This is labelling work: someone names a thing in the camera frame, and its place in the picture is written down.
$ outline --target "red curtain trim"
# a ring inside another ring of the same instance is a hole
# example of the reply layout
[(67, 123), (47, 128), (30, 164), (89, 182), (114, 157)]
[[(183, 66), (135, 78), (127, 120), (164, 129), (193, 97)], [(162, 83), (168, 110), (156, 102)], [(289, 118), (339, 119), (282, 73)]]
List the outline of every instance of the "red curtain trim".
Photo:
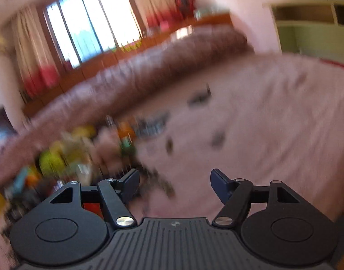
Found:
[(148, 27), (157, 27), (163, 21), (174, 22), (183, 20), (182, 13), (176, 8), (158, 11), (147, 15)]
[(35, 97), (46, 88), (56, 86), (59, 75), (54, 66), (41, 66), (31, 76), (24, 80), (24, 87), (30, 97)]

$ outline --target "metal screw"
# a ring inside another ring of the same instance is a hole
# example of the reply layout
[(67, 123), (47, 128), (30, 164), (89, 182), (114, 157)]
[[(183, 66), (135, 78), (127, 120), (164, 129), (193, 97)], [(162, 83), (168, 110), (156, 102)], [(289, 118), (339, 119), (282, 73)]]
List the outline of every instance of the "metal screw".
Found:
[(227, 225), (231, 225), (233, 223), (233, 219), (229, 218), (227, 216), (221, 216), (221, 217), (216, 218), (214, 223), (221, 225), (221, 226), (227, 226)]
[(134, 222), (134, 219), (129, 216), (123, 216), (116, 220), (119, 226), (129, 226)]

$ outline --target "circular pad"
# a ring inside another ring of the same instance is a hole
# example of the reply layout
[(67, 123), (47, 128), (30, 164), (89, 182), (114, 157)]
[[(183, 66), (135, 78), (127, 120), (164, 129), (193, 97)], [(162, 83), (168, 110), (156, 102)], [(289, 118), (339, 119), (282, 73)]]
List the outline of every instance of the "circular pad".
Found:
[(272, 224), (274, 235), (287, 242), (302, 242), (311, 237), (313, 227), (299, 218), (281, 218)]
[(37, 236), (45, 242), (63, 242), (73, 237), (78, 225), (67, 218), (52, 218), (40, 223), (36, 228)]
[(338, 242), (335, 227), (326, 216), (290, 203), (270, 206), (248, 217), (241, 236), (259, 257), (289, 267), (328, 259)]
[(10, 241), (22, 260), (58, 267), (90, 257), (107, 237), (106, 223), (81, 205), (42, 204), (13, 226)]

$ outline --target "orange object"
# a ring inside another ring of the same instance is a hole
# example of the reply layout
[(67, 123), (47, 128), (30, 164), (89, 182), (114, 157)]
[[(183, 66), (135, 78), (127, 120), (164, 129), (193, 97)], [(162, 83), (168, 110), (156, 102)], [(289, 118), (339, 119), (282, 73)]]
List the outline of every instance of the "orange object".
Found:
[(36, 176), (35, 174), (30, 174), (26, 177), (25, 185), (28, 188), (34, 188), (37, 186), (39, 181), (40, 181), (40, 178), (38, 176)]
[(101, 207), (98, 203), (83, 203), (83, 208), (97, 214), (101, 219), (104, 219)]
[(121, 140), (125, 137), (129, 137), (131, 141), (133, 141), (135, 139), (135, 131), (128, 122), (121, 122), (118, 125), (118, 137)]

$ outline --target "drone logo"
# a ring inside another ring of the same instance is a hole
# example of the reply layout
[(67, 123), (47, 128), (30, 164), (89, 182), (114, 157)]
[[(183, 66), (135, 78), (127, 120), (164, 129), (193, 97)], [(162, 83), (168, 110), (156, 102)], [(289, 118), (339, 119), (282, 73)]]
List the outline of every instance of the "drone logo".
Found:
[(177, 226), (180, 225), (180, 223), (179, 223), (178, 221), (173, 221), (173, 222), (171, 223), (171, 225), (174, 226), (174, 227), (177, 227)]

